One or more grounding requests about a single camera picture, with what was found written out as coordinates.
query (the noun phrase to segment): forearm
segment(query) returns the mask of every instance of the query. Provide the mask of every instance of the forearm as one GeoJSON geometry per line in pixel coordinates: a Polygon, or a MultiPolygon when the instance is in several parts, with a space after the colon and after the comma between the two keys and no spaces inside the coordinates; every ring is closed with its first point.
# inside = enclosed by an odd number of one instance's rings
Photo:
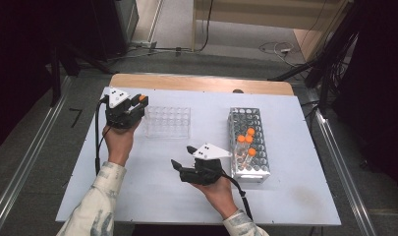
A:
{"type": "Polygon", "coordinates": [[[116,200],[126,169],[104,162],[93,185],[57,235],[112,235],[116,200]]]}
{"type": "Polygon", "coordinates": [[[223,224],[231,236],[268,236],[241,209],[223,220],[223,224]]]}

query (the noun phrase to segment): wooden table edge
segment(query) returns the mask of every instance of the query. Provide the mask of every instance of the wooden table edge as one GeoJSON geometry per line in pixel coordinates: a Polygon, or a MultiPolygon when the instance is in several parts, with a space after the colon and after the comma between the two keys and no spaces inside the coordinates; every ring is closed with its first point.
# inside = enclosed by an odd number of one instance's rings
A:
{"type": "Polygon", "coordinates": [[[115,88],[172,89],[232,92],[240,89],[250,94],[294,95],[286,82],[254,81],[252,79],[212,76],[162,74],[116,74],[110,84],[115,88]]]}

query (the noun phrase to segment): human hand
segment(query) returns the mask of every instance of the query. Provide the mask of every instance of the human hand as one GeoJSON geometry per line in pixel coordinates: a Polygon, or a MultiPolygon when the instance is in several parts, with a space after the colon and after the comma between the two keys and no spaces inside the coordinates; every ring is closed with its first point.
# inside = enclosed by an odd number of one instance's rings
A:
{"type": "Polygon", "coordinates": [[[141,121],[135,124],[131,129],[120,130],[105,126],[103,128],[104,141],[109,150],[108,161],[125,166],[129,158],[129,152],[134,144],[134,132],[141,121]]]}
{"type": "Polygon", "coordinates": [[[207,200],[220,213],[223,219],[229,218],[238,210],[233,201],[230,180],[225,177],[220,177],[216,183],[207,186],[192,185],[204,193],[207,200]]]}

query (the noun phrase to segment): transparent tube rack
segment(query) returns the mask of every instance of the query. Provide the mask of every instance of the transparent tube rack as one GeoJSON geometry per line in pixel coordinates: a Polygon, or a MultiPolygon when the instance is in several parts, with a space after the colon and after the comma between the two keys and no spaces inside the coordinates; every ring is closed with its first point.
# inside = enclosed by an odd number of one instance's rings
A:
{"type": "Polygon", "coordinates": [[[145,109],[145,135],[151,139],[189,139],[190,107],[148,106],[145,109]]]}

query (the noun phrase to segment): gray floor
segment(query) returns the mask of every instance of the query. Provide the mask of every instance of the gray floor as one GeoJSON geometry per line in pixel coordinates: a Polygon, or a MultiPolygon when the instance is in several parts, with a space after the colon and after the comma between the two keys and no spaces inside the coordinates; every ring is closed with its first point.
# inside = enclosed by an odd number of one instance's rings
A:
{"type": "MultiPolygon", "coordinates": [[[[163,19],[170,18],[170,15],[162,14],[160,17],[163,19]]],[[[157,28],[154,38],[158,43],[161,43],[158,44],[159,46],[188,46],[182,44],[185,42],[171,45],[164,43],[164,37],[167,36],[164,33],[166,31],[168,32],[168,29],[157,28]]],[[[287,29],[282,29],[278,34],[288,36],[273,38],[272,40],[295,40],[288,33],[287,29]]],[[[290,69],[289,65],[275,55],[260,52],[267,58],[258,58],[255,57],[255,47],[250,50],[243,49],[241,45],[245,45],[245,43],[239,39],[243,38],[244,41],[248,41],[249,35],[237,37],[237,41],[232,42],[235,47],[242,48],[238,51],[244,51],[244,57],[223,54],[230,51],[229,48],[219,48],[217,51],[215,49],[216,43],[214,43],[215,35],[212,35],[210,35],[212,39],[209,41],[209,47],[206,47],[206,51],[203,51],[202,54],[186,53],[176,57],[175,53],[162,53],[138,58],[125,58],[118,60],[111,65],[111,68],[121,73],[205,75],[247,78],[249,80],[265,80],[281,75],[290,69]]],[[[299,59],[298,56],[296,59],[290,57],[290,60],[295,60],[294,63],[302,63],[301,57],[299,59]]],[[[54,220],[57,210],[85,140],[85,134],[93,117],[96,102],[103,88],[109,84],[110,78],[110,75],[101,74],[91,68],[82,70],[78,78],[72,78],[72,86],[65,104],[6,219],[0,235],[54,235],[59,230],[61,224],[54,220]],[[83,110],[74,128],[71,126],[77,114],[70,111],[70,108],[83,110]]],[[[301,103],[305,103],[309,101],[309,98],[307,89],[302,86],[301,79],[301,76],[296,76],[288,81],[292,83],[294,93],[301,103]]],[[[0,147],[0,195],[25,155],[48,111],[49,103],[50,92],[32,108],[4,145],[0,147]]],[[[310,106],[303,107],[305,114],[310,110],[310,106]]],[[[363,170],[359,167],[363,159],[359,153],[356,137],[351,133],[349,127],[339,122],[331,110],[329,114],[329,122],[332,125],[335,138],[365,205],[370,211],[377,235],[398,236],[398,189],[396,184],[385,174],[363,170]]],[[[313,123],[313,138],[317,143],[317,150],[324,164],[324,173],[342,220],[341,226],[325,227],[324,235],[362,235],[331,160],[327,145],[315,121],[313,123]]],[[[308,235],[310,231],[308,227],[297,226],[269,226],[265,228],[270,235],[308,235]]],[[[115,235],[131,235],[132,229],[133,225],[131,224],[117,223],[115,235]]]]}
{"type": "MultiPolygon", "coordinates": [[[[207,18],[208,12],[201,12],[207,18]]],[[[193,1],[163,1],[153,36],[157,47],[192,46],[193,1]]],[[[206,38],[206,21],[197,21],[195,48],[200,49],[206,38]]],[[[292,64],[305,63],[292,29],[273,28],[211,22],[208,43],[202,53],[206,55],[250,58],[281,62],[275,55],[292,48],[286,59],[292,64]]]]}

